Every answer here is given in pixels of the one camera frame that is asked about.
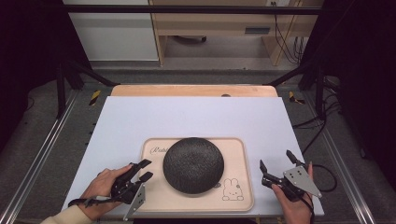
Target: wooden desk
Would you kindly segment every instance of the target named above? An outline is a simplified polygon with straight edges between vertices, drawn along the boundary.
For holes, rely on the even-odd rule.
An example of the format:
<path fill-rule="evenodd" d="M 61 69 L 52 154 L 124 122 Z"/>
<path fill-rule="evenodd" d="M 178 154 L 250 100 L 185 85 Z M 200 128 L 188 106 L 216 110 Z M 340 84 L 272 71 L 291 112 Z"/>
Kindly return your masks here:
<path fill-rule="evenodd" d="M 268 2 L 269 0 L 149 0 L 149 4 L 153 6 L 269 7 Z M 286 6 L 279 6 L 321 7 L 322 4 L 323 0 L 289 0 Z M 272 64 L 278 65 L 284 52 L 282 49 L 286 50 L 280 33 L 286 40 L 291 36 L 309 37 L 317 17 L 315 15 L 278 15 L 276 34 L 274 15 L 151 14 L 160 64 L 164 63 L 166 40 L 169 35 L 258 35 L 262 36 Z M 251 33 L 248 29 L 253 29 L 255 32 Z"/>
<path fill-rule="evenodd" d="M 250 85 L 119 85 L 111 96 L 245 96 L 277 97 L 272 86 Z"/>

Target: human hand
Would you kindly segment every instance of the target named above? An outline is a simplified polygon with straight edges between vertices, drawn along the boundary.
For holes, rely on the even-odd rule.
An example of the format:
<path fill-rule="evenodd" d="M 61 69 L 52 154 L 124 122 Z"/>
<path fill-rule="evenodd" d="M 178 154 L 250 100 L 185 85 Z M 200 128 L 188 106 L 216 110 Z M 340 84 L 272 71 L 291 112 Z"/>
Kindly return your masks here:
<path fill-rule="evenodd" d="M 91 182 L 80 198 L 88 199 L 93 196 L 110 196 L 110 190 L 116 180 L 116 177 L 124 174 L 131 169 L 131 167 L 132 164 L 126 165 L 118 170 L 105 169 Z M 90 220 L 96 220 L 120 204 L 120 202 L 99 203 L 93 204 L 89 207 L 86 207 L 85 204 L 79 204 L 78 207 Z"/>
<path fill-rule="evenodd" d="M 312 163 L 309 163 L 308 174 L 313 180 L 313 169 Z M 288 224 L 309 224 L 311 218 L 311 210 L 308 206 L 301 200 L 297 202 L 291 202 L 283 192 L 283 190 L 278 186 L 273 184 L 272 189 L 275 196 L 282 206 L 283 214 Z M 312 206 L 311 202 L 312 195 L 309 193 L 304 194 L 303 199 Z"/>

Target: black woven disc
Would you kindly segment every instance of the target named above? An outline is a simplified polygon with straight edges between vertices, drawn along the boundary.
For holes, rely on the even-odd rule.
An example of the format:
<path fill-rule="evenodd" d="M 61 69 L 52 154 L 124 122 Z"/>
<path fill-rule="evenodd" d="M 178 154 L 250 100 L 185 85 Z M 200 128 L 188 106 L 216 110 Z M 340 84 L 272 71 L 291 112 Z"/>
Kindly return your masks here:
<path fill-rule="evenodd" d="M 198 194 L 215 187 L 224 172 L 219 149 L 204 138 L 184 138 L 174 143 L 163 158 L 163 173 L 175 189 Z"/>

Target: wrist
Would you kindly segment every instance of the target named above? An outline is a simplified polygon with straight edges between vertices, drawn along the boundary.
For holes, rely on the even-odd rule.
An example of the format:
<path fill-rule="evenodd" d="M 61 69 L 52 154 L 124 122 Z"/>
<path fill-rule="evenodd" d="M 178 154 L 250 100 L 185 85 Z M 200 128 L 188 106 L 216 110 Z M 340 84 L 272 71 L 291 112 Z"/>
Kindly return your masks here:
<path fill-rule="evenodd" d="M 95 221 L 101 216 L 98 209 L 95 209 L 97 206 L 98 204 L 93 204 L 92 206 L 85 207 L 85 204 L 79 204 L 78 208 L 81 209 L 85 216 L 87 216 L 90 220 Z"/>

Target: wooden tray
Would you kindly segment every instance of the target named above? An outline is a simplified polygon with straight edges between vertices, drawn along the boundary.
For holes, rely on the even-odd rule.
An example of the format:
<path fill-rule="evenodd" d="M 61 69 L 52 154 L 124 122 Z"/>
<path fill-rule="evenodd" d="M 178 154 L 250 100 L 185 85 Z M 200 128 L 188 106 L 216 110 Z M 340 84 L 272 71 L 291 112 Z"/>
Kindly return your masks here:
<path fill-rule="evenodd" d="M 146 183 L 146 202 L 139 212 L 227 212 L 247 211 L 253 206 L 250 175 L 244 144 L 237 138 L 206 138 L 216 145 L 224 158 L 220 182 L 202 194 L 185 194 L 166 181 L 163 157 L 181 138 L 150 138 L 143 145 L 142 160 L 152 164 L 141 171 L 154 176 Z"/>

